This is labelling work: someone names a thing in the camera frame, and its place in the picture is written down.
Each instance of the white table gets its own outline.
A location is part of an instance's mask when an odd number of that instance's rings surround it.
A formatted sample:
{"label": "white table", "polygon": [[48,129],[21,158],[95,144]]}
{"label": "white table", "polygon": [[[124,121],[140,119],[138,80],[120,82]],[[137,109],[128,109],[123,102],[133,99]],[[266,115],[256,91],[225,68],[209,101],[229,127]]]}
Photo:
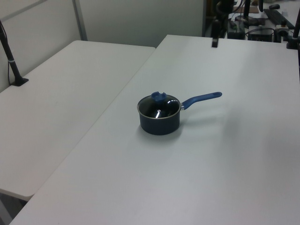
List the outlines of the white table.
{"label": "white table", "polygon": [[[12,225],[299,224],[297,51],[211,41],[167,36]],[[155,136],[136,104],[157,90],[223,96]]]}
{"label": "white table", "polygon": [[0,192],[29,200],[153,51],[75,41],[0,93]]}

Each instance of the pan handle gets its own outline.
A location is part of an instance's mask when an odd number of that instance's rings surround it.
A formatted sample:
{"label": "pan handle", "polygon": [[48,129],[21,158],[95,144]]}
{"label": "pan handle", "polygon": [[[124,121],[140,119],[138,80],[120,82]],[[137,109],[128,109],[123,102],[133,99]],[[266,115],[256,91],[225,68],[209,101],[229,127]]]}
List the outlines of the pan handle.
{"label": "pan handle", "polygon": [[186,110],[187,108],[189,108],[192,104],[194,104],[196,102],[201,102],[201,101],[209,100],[212,98],[218,98],[221,96],[222,96],[221,92],[214,92],[214,93],[210,93],[210,94],[206,94],[206,95],[199,95],[196,97],[191,97],[188,100],[181,103],[181,110]]}

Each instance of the blue saucepan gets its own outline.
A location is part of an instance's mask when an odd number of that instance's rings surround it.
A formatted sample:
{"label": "blue saucepan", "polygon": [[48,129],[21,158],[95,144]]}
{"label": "blue saucepan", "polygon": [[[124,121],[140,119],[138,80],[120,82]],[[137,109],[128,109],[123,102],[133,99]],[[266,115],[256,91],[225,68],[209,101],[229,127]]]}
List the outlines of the blue saucepan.
{"label": "blue saucepan", "polygon": [[192,97],[183,103],[165,93],[158,91],[144,97],[137,104],[141,127],[153,135],[166,135],[179,127],[180,111],[186,110],[192,104],[212,98],[221,97],[221,92]]}

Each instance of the wall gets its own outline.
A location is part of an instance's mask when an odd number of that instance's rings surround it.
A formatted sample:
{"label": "wall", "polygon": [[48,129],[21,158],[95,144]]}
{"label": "wall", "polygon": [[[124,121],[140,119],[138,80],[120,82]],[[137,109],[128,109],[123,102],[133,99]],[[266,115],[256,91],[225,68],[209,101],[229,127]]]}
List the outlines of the wall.
{"label": "wall", "polygon": [[204,0],[77,0],[89,41],[157,47],[167,34],[201,36]]}
{"label": "wall", "polygon": [[[21,76],[80,40],[72,0],[47,0],[4,21],[3,26]],[[0,92],[8,87],[7,63],[0,45]]]}

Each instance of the blue lid knob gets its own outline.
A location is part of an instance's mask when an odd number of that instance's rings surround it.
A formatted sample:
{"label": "blue lid knob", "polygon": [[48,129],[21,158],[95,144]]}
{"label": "blue lid knob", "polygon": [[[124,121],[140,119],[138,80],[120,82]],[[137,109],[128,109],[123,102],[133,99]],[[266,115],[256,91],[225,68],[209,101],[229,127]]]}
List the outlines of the blue lid knob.
{"label": "blue lid knob", "polygon": [[158,91],[154,92],[151,94],[151,98],[156,102],[156,103],[162,103],[165,98],[167,97],[166,93],[160,94]]}

